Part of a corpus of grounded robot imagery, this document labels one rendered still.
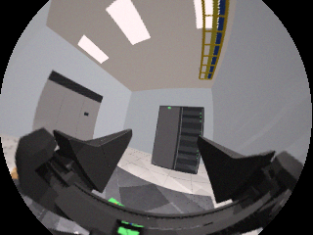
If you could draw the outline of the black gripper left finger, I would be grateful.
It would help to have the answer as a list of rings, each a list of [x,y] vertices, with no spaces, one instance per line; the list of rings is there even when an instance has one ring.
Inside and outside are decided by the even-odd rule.
[[[58,148],[62,148],[64,152],[75,158],[79,168],[94,185],[95,191],[101,193],[105,191],[126,146],[132,140],[132,129],[121,130],[90,141],[78,140],[55,129],[52,134],[55,134]]]

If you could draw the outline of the green flat deck plate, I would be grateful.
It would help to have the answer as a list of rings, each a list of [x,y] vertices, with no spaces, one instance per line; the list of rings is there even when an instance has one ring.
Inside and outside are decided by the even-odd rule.
[[[112,197],[110,199],[110,203],[118,204],[117,200],[114,200]],[[133,223],[128,223],[128,222],[122,222],[122,223],[133,224]],[[126,228],[121,228],[121,227],[118,228],[118,232],[120,232],[120,234],[125,234],[125,235],[140,235],[140,232],[138,231],[126,230]]]

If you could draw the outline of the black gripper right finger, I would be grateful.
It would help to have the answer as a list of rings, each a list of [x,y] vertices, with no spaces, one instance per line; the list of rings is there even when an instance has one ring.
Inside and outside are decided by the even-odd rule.
[[[231,195],[246,183],[248,177],[254,173],[257,166],[267,164],[273,160],[277,150],[250,156],[240,156],[232,150],[223,148],[218,142],[200,136],[197,138],[200,156],[204,168],[210,177],[210,184],[216,204],[231,200]]]

